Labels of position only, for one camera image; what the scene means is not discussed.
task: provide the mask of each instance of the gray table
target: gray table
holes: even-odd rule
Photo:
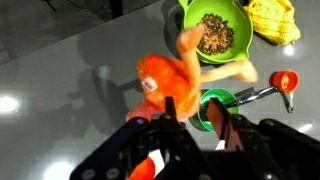
[[[254,36],[251,61],[260,80],[234,78],[204,84],[238,92],[268,86],[272,72],[292,69],[301,82],[296,109],[288,114],[279,94],[241,107],[253,122],[274,118],[320,140],[320,1],[293,1],[302,38],[286,55]],[[67,179],[70,171],[123,123],[141,99],[136,63],[148,53],[178,57],[175,40],[183,16],[175,1],[161,1],[0,67],[0,96],[15,98],[16,111],[0,116],[0,179]],[[203,67],[203,71],[212,66]],[[203,149],[213,149],[214,134],[187,128]]]

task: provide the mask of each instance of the green plastic bowl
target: green plastic bowl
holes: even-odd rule
[[[233,28],[234,47],[223,54],[205,55],[197,49],[199,59],[208,64],[223,64],[230,61],[249,59],[249,47],[252,41],[253,27],[246,12],[234,0],[178,0],[184,10],[182,29],[197,25],[205,14],[215,14],[228,21]]]
[[[205,104],[207,104],[210,98],[218,98],[222,104],[227,104],[237,99],[231,92],[225,89],[222,89],[222,88],[210,89],[202,95],[200,99],[200,107],[202,108]],[[228,108],[227,110],[229,111],[230,114],[240,113],[240,108],[238,106]],[[197,116],[200,122],[202,123],[203,127],[205,127],[210,132],[215,132],[214,128],[212,127],[209,121],[203,121],[201,119],[199,111],[197,113]]]

